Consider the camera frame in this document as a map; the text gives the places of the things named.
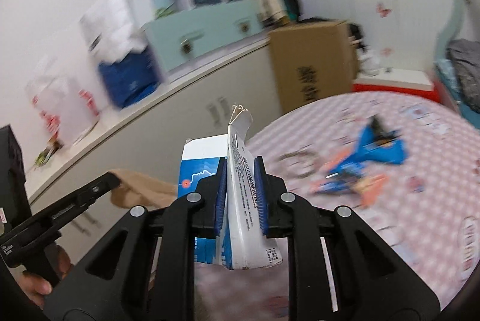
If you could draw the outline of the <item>person's left hand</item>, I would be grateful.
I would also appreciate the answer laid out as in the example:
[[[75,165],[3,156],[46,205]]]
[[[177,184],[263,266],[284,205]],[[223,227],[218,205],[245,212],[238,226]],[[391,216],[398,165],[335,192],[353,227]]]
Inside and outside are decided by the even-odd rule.
[[[65,279],[73,267],[67,252],[59,245],[56,246],[57,270],[61,280]],[[52,292],[51,284],[39,275],[23,271],[17,283],[26,296],[39,308],[43,309],[46,296]]]

